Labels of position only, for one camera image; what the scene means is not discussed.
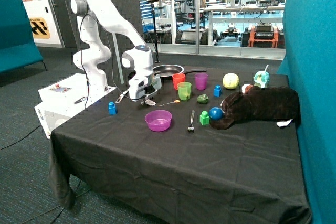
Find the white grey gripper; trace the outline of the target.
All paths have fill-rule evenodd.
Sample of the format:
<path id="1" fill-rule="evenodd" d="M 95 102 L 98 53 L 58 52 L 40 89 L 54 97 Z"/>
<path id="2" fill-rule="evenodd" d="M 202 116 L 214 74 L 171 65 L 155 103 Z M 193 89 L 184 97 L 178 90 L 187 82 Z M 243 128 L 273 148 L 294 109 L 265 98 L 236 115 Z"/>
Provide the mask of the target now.
<path id="1" fill-rule="evenodd" d="M 162 87 L 161 77 L 159 74 L 151 74 L 149 76 L 142 76 L 135 74 L 129 80 L 129 98 L 132 101 L 141 100 L 141 105 L 145 104 L 144 100 L 153 100 L 156 94 Z"/>

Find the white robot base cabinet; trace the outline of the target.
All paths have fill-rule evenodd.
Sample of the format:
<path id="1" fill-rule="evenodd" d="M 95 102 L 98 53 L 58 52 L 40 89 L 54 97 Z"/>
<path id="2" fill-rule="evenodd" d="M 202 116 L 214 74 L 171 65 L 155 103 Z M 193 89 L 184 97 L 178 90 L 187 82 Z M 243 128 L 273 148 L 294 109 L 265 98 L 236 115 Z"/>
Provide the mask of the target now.
<path id="1" fill-rule="evenodd" d="M 85 108 L 91 106 L 115 87 L 108 86 L 102 91 L 88 92 L 86 76 L 76 73 L 47 87 L 38 90 L 41 103 L 35 106 L 35 112 L 40 120 L 47 138 L 52 130 L 74 117 Z"/>

